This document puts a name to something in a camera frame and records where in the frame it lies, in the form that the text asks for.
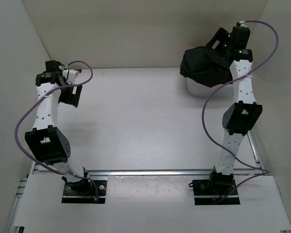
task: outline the cable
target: cable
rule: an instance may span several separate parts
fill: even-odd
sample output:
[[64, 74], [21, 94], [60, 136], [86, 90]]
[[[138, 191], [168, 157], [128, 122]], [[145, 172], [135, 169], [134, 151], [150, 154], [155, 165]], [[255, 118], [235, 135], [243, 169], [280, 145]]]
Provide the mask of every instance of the cable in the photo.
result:
[[206, 128], [206, 124], [205, 124], [205, 109], [206, 109], [206, 106], [209, 102], [209, 100], [212, 98], [212, 96], [217, 92], [219, 91], [220, 89], [222, 89], [223, 87], [229, 85], [229, 84], [232, 84], [234, 82], [237, 82], [239, 80], [242, 80], [244, 79], [245, 77], [247, 77], [247, 75], [251, 74], [252, 72], [256, 71], [257, 69], [259, 69], [262, 65], [264, 65], [266, 62], [268, 62], [271, 57], [274, 55], [274, 53], [276, 52], [277, 48], [278, 48], [278, 45], [279, 45], [279, 35], [278, 35], [278, 32], [276, 31], [276, 29], [270, 25], [269, 23], [267, 22], [264, 22], [264, 21], [260, 21], [260, 20], [246, 20], [246, 21], [241, 21], [240, 23], [261, 23], [261, 24], [264, 24], [266, 26], [268, 26], [270, 29], [272, 29], [272, 31], [275, 33], [275, 36], [276, 36], [276, 44], [275, 44], [275, 47], [273, 49], [273, 51], [271, 52], [271, 54], [261, 63], [259, 64], [257, 67], [255, 67], [254, 69], [252, 69], [251, 71], [249, 71], [246, 75], [243, 75], [241, 76], [240, 78], [237, 78], [237, 79], [234, 79], [232, 81], [229, 81], [225, 84], [223, 84], [222, 86], [218, 87], [205, 101], [204, 103], [204, 106], [203, 106], [203, 110], [202, 110], [202, 124], [203, 124], [203, 129], [207, 135], [207, 137], [214, 143], [216, 144], [217, 146], [221, 147], [222, 149], [226, 150], [227, 152], [229, 152], [234, 158], [235, 160], [237, 160], [239, 163], [247, 166], [247, 167], [250, 167], [250, 168], [253, 168], [253, 169], [256, 169], [256, 170], [260, 170], [262, 171], [261, 174], [258, 174], [258, 175], [254, 175], [250, 178], [247, 178], [245, 180], [243, 180], [242, 182], [240, 182], [237, 186], [235, 186], [229, 193], [227, 193], [223, 198], [221, 198], [219, 201], [215, 202], [214, 204], [218, 204], [220, 202], [222, 202], [224, 199], [226, 199], [232, 192], [234, 192], [241, 184], [245, 183], [246, 181], [250, 180], [250, 179], [253, 179], [255, 177], [258, 177], [258, 176], [262, 176], [262, 175], [266, 175], [269, 173], [268, 170], [265, 170], [265, 169], [262, 169], [262, 168], [259, 168], [259, 167], [254, 167], [254, 166], [251, 166], [249, 164], [246, 164], [244, 163], [243, 161], [241, 161], [239, 158], [237, 158], [237, 156], [232, 152], [230, 151], [228, 148], [224, 147], [223, 145], [221, 145], [220, 143], [218, 143], [217, 141], [215, 141], [211, 135], [209, 134], [207, 128]]
[[[79, 83], [79, 84], [72, 84], [72, 85], [63, 85], [63, 86], [59, 86], [59, 87], [56, 87], [56, 88], [53, 88], [51, 89], [50, 91], [48, 91], [44, 96], [42, 96], [21, 118], [20, 120], [18, 121], [18, 123], [16, 124], [15, 126], [15, 130], [14, 130], [14, 138], [15, 138], [15, 141], [16, 141], [16, 144], [17, 146], [20, 148], [20, 150], [27, 156], [29, 157], [31, 160], [33, 160], [35, 163], [37, 163], [38, 165], [46, 168], [47, 170], [51, 171], [51, 172], [54, 172], [58, 175], [66, 175], [68, 174], [67, 173], [62, 173], [58, 170], [55, 170], [49, 166], [47, 166], [46, 164], [40, 162], [39, 160], [37, 160], [35, 157], [33, 157], [28, 151], [26, 151], [26, 149], [22, 146], [22, 144], [20, 143], [20, 140], [18, 138], [18, 130], [19, 130], [19, 127], [21, 125], [21, 123], [24, 121], [24, 119], [37, 107], [39, 106], [39, 104], [47, 97], [49, 96], [50, 94], [52, 94], [54, 91], [57, 91], [57, 90], [60, 90], [60, 89], [64, 89], [66, 87], [76, 87], [76, 86], [81, 86], [81, 85], [84, 85], [86, 83], [88, 83], [89, 81], [91, 81], [91, 79], [93, 78], [93, 70], [92, 68], [86, 63], [86, 62], [83, 62], [83, 61], [73, 61], [73, 62], [70, 62], [67, 66], [71, 65], [71, 64], [74, 64], [74, 63], [82, 63], [84, 65], [86, 65], [89, 70], [91, 71], [91, 76], [88, 80], [82, 82], [82, 83]], [[95, 187], [95, 197], [98, 198], [98, 189], [97, 189], [97, 186], [95, 184], [95, 182], [90, 178], [90, 177], [81, 177], [81, 176], [78, 176], [76, 174], [72, 174], [72, 173], [69, 173], [70, 175], [78, 178], [78, 179], [86, 179], [86, 180], [89, 180]]]

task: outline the white platform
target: white platform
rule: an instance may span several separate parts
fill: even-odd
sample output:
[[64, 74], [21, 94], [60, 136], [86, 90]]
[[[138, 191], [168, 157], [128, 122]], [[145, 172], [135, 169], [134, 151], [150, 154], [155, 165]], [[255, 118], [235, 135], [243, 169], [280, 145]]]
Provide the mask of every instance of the white platform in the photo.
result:
[[[106, 203], [62, 204], [58, 175], [30, 175], [16, 216], [24, 233], [280, 233], [291, 230], [274, 177], [239, 188], [240, 205], [194, 206], [196, 177], [108, 178]], [[236, 176], [236, 183], [246, 177]]]
[[[186, 90], [179, 68], [95, 69], [78, 108], [61, 104], [59, 128], [87, 170], [212, 169], [220, 149], [202, 129], [204, 99]], [[88, 78], [83, 70], [77, 82]], [[223, 141], [232, 99], [206, 110], [209, 132]], [[239, 158], [255, 165], [246, 137]], [[236, 162], [235, 169], [245, 168]]]

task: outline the black bracket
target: black bracket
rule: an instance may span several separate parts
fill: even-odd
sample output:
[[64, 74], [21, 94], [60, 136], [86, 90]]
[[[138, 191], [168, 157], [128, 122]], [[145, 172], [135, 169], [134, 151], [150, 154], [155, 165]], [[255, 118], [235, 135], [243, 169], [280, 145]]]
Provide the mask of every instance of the black bracket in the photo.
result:
[[107, 181], [94, 180], [98, 190], [98, 200], [95, 199], [95, 188], [92, 187], [87, 192], [78, 192], [72, 190], [67, 183], [65, 183], [62, 203], [87, 203], [87, 204], [104, 204], [106, 202]]
[[232, 186], [222, 193], [217, 193], [213, 190], [210, 180], [193, 180], [189, 184], [193, 188], [195, 205], [238, 205], [240, 204], [238, 192], [235, 190], [226, 199], [218, 202], [220, 198], [229, 193], [235, 187], [235, 181], [232, 181]]
[[76, 87], [77, 90], [76, 90], [75, 94], [73, 94], [74, 88], [75, 87], [66, 87], [66, 88], [62, 89], [62, 92], [59, 96], [59, 102], [70, 104], [70, 105], [73, 105], [77, 108], [79, 105], [82, 86]]
[[222, 126], [230, 135], [239, 133], [246, 135], [253, 128], [263, 110], [262, 105], [234, 103], [223, 115]]
[[69, 141], [57, 127], [26, 132], [25, 141], [35, 158], [46, 165], [65, 163], [70, 157]]

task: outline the white panel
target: white panel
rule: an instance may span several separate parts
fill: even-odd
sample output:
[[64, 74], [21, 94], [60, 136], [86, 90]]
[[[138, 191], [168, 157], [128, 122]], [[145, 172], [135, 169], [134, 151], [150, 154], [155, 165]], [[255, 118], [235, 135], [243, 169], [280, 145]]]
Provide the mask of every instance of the white panel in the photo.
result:
[[[20, 0], [0, 0], [0, 233], [29, 160], [14, 141], [16, 121], [36, 101], [35, 76], [49, 59]], [[32, 121], [21, 128], [21, 139]]]
[[[278, 30], [280, 43], [275, 56], [253, 78], [255, 96], [263, 105], [253, 133], [291, 220], [291, 0], [269, 0], [261, 20]], [[250, 44], [255, 63], [268, 56], [274, 44], [272, 31], [258, 26]]]
[[97, 68], [178, 67], [220, 27], [258, 19], [267, 0], [23, 0], [51, 57]]
[[[109, 177], [106, 203], [61, 204], [57, 175], [29, 176], [15, 226], [24, 233], [280, 233], [291, 230], [274, 177], [239, 188], [241, 205], [194, 206], [196, 177]], [[237, 176], [236, 183], [247, 177]]]
[[[77, 82], [88, 76], [83, 70]], [[188, 94], [179, 68], [96, 69], [79, 107], [60, 105], [58, 127], [87, 170], [212, 169], [220, 148], [202, 129], [204, 101]], [[216, 99], [206, 110], [209, 132], [220, 143], [232, 103]], [[247, 137], [238, 155], [255, 166]]]

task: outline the robotic manipulator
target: robotic manipulator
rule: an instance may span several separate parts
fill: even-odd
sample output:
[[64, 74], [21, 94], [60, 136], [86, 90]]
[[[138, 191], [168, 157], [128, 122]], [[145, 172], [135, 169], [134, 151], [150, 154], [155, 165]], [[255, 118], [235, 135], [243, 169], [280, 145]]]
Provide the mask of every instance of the robotic manipulator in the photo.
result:
[[[213, 87], [225, 84], [246, 75], [252, 66], [252, 51], [246, 49], [250, 30], [237, 23], [231, 33], [220, 28], [204, 47], [185, 51], [180, 74]], [[262, 105], [256, 103], [253, 95], [251, 75], [234, 82], [234, 103], [224, 113], [223, 146], [235, 155], [238, 148], [262, 113]], [[222, 149], [217, 163], [210, 174], [209, 187], [214, 193], [222, 193], [233, 184], [235, 157]]]
[[[46, 61], [46, 71], [38, 74], [35, 85], [38, 98], [51, 89], [63, 85], [72, 85], [79, 71], [65, 69], [55, 60]], [[53, 166], [61, 173], [67, 173], [62, 179], [73, 191], [87, 193], [91, 183], [87, 179], [74, 177], [89, 177], [86, 170], [78, 163], [77, 156], [71, 154], [70, 143], [57, 128], [57, 112], [60, 102], [73, 105], [79, 104], [82, 86], [66, 87], [48, 95], [38, 106], [32, 131], [25, 133], [25, 140], [33, 155], [40, 162]]]

